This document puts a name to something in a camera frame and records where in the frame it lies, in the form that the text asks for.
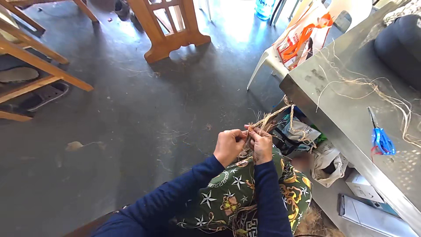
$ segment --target gray floor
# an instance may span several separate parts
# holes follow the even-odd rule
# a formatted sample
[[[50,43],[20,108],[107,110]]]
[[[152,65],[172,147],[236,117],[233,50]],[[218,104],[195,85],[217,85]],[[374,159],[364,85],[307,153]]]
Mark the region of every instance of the gray floor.
[[[2,236],[61,236],[133,203],[211,154],[220,131],[279,102],[269,68],[245,88],[289,13],[269,27],[253,1],[211,3],[212,22],[196,13],[212,43],[151,65],[147,35],[121,22],[112,0],[89,2],[96,26],[72,1],[25,10],[47,29],[41,41],[69,59],[68,72],[95,89],[73,88],[29,122],[2,121]],[[65,151],[74,141],[87,145]]]

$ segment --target person's left hand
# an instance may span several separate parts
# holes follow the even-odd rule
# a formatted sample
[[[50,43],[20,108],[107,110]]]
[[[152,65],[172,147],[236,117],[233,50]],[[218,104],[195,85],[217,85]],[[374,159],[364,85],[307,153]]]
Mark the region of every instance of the person's left hand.
[[[247,135],[240,129],[220,132],[213,155],[226,168],[240,154],[246,138]]]

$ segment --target orange and white bag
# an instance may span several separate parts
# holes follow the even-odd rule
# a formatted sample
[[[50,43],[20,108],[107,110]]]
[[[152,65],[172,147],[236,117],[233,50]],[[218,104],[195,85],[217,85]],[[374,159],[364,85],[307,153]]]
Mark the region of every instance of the orange and white bag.
[[[320,0],[314,0],[272,46],[283,64],[292,70],[306,60],[309,52],[316,53],[323,48],[332,24],[332,16],[327,9]]]

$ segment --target metal table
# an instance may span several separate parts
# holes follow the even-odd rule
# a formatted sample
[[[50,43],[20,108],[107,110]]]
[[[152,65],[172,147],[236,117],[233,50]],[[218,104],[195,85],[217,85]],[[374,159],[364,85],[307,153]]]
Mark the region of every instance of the metal table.
[[[387,79],[376,79],[379,89],[392,97],[407,100],[420,114],[419,92],[401,82],[373,51],[372,40],[383,29],[383,16],[396,8],[395,4],[389,3],[369,16],[290,71],[280,88],[421,236],[421,191],[418,190],[421,148],[402,139],[402,113],[375,92],[369,94],[373,90],[369,85],[331,83],[343,82],[341,78],[369,78],[371,81],[385,77]],[[395,156],[374,155],[374,163],[370,158],[373,125],[368,106],[373,108],[380,127],[386,130],[398,151]],[[420,116],[413,115],[408,130],[412,136],[421,137],[417,128],[420,122]]]

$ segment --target water bottle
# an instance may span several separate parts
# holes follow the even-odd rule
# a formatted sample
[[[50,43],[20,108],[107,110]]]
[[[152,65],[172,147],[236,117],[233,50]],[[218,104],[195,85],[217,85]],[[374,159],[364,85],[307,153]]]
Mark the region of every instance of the water bottle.
[[[262,20],[267,20],[272,15],[275,0],[256,0],[255,14]]]

